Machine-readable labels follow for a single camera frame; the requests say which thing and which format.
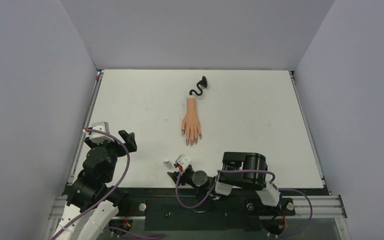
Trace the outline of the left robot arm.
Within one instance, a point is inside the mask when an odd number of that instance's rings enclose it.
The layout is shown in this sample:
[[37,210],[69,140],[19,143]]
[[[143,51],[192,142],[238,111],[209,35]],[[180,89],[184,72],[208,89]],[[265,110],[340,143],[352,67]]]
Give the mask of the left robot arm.
[[129,209],[129,194],[119,185],[137,151],[135,134],[120,130],[120,139],[106,130],[86,127],[90,150],[83,169],[69,187],[53,240],[95,240],[116,215]]

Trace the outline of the clear nail polish bottle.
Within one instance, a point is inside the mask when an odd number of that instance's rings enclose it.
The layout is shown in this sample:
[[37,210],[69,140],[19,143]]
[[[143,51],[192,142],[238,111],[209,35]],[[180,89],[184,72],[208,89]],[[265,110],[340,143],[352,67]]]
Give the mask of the clear nail polish bottle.
[[164,165],[167,169],[172,169],[172,168],[173,168],[173,164],[172,164],[172,163],[164,163],[164,162],[163,162],[163,165]]

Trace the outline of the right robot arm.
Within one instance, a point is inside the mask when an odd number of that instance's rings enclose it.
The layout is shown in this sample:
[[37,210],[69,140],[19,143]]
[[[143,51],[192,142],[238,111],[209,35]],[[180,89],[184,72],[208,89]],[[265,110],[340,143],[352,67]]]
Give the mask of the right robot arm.
[[268,170],[266,157],[252,152],[225,152],[222,167],[215,176],[203,170],[194,170],[192,160],[181,154],[171,165],[173,172],[167,175],[175,184],[175,196],[180,199],[180,187],[190,186],[196,190],[199,201],[191,205],[182,203],[187,209],[199,208],[208,200],[220,200],[232,194],[234,188],[249,192],[244,199],[244,208],[251,216],[283,217],[296,214],[291,198],[284,197],[275,186],[275,174]]

